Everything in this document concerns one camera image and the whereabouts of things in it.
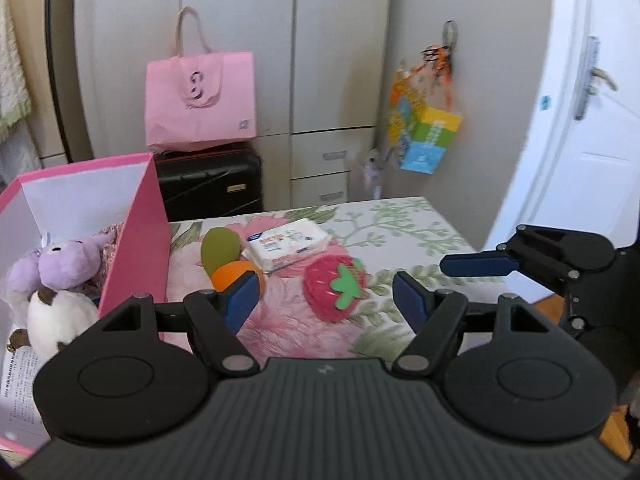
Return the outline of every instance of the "wooden floor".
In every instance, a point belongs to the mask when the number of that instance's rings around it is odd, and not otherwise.
[[[552,296],[536,304],[536,308],[549,319],[557,323],[562,314],[564,300],[560,296]],[[625,408],[611,413],[600,440],[616,455],[624,460],[631,456],[632,449],[628,441],[628,430],[625,423]]]

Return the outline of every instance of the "toy fruit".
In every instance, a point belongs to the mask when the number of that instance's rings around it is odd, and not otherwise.
[[[200,247],[202,267],[211,276],[220,267],[240,258],[240,237],[225,227],[209,229]]]
[[[365,296],[367,273],[360,260],[351,256],[327,255],[305,269],[302,289],[319,319],[346,319]]]
[[[260,294],[262,294],[264,292],[264,275],[260,269],[247,260],[230,262],[217,269],[211,275],[211,285],[213,285],[213,288],[218,292],[222,292],[248,270],[252,270],[258,275],[258,279],[260,280]]]

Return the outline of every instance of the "door frame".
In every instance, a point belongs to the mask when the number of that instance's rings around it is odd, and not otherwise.
[[[514,234],[517,225],[532,221],[574,121],[591,25],[591,0],[553,0],[552,9],[546,61],[529,134],[483,250],[494,250]],[[563,38],[568,23],[571,39],[567,44]],[[557,104],[552,101],[551,108],[543,110],[546,96],[558,96]]]

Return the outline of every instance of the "black suitcase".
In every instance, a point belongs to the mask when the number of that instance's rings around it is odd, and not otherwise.
[[[262,212],[262,163],[245,142],[156,155],[169,222]]]

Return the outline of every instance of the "green oval toy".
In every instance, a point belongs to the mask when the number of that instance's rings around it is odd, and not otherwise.
[[[226,227],[209,229],[200,247],[200,260],[207,276],[223,265],[238,260],[241,250],[240,237],[235,231]]]

